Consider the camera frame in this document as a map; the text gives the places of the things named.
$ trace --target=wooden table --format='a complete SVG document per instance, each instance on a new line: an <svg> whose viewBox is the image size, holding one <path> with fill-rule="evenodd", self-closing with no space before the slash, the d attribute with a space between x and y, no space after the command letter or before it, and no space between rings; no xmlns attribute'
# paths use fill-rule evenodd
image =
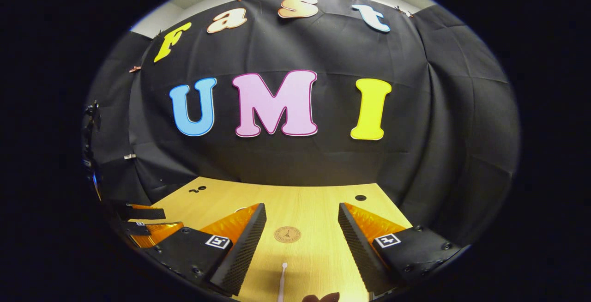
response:
<svg viewBox="0 0 591 302"><path fill-rule="evenodd" d="M198 193L189 192L205 186ZM364 201L355 199L365 195ZM284 302L302 302L306 295L322 298L339 292L339 302L367 302L369 294L338 224L338 204L350 203L371 211L405 228L410 222L373 184L339 187L263 186L199 177L154 204L164 209L165 220L142 220L144 223L181 221L201 229L241 207L264 203L266 225L257 251L244 279L241 302L276 302L285 270ZM297 228L300 239L282 243L274 233L283 226Z"/></svg>

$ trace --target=round logo sticker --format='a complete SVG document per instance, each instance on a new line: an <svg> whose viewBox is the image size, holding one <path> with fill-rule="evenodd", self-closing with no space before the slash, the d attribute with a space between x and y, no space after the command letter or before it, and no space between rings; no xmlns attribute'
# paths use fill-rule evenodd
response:
<svg viewBox="0 0 591 302"><path fill-rule="evenodd" d="M292 243L300 239L302 233L298 228L285 226L275 231L275 239L282 243Z"/></svg>

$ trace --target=white stick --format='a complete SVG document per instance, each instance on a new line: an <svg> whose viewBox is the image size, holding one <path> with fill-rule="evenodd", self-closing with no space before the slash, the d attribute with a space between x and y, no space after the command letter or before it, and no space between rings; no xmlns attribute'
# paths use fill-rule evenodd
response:
<svg viewBox="0 0 591 302"><path fill-rule="evenodd" d="M281 272L281 279L279 280L279 296L277 296L277 302L283 302L283 288L285 287L285 268L287 263L283 263L283 271Z"/></svg>

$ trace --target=black fabric curtain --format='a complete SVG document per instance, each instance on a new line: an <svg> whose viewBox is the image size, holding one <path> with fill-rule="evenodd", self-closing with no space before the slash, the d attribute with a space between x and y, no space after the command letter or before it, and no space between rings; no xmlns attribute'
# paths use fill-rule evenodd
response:
<svg viewBox="0 0 591 302"><path fill-rule="evenodd" d="M127 33L97 75L89 103L101 105L93 135L105 194L139 204L162 199L198 176L282 186L377 182L413 224L458 244L472 243L505 198L519 156L519 117L502 68L485 43L440 6L411 18L368 0L318 0L309 18L280 18L283 0L241 0L195 14L150 39ZM383 14L388 33L351 5ZM209 34L218 14L246 9L237 28ZM154 63L164 36L191 22ZM141 71L129 73L133 66ZM275 94L293 70L317 73L312 86L318 132L241 138L234 77L259 73ZM182 134L169 91L188 85L190 118L201 117L199 79L214 77L215 123L203 136ZM384 137L357 140L358 79L390 83ZM124 155L134 153L135 159Z"/></svg>

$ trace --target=blue letter u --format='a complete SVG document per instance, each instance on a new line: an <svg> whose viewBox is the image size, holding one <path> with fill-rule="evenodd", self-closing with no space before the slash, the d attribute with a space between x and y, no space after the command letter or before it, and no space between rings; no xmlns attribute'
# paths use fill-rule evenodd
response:
<svg viewBox="0 0 591 302"><path fill-rule="evenodd" d="M180 132L187 136L203 136L213 127L213 95L211 90L216 85L215 78L205 78L195 83L195 89L199 91L201 101L201 119L197 122L188 119L187 112L187 85L179 85L170 90L170 98L173 100L173 116Z"/></svg>

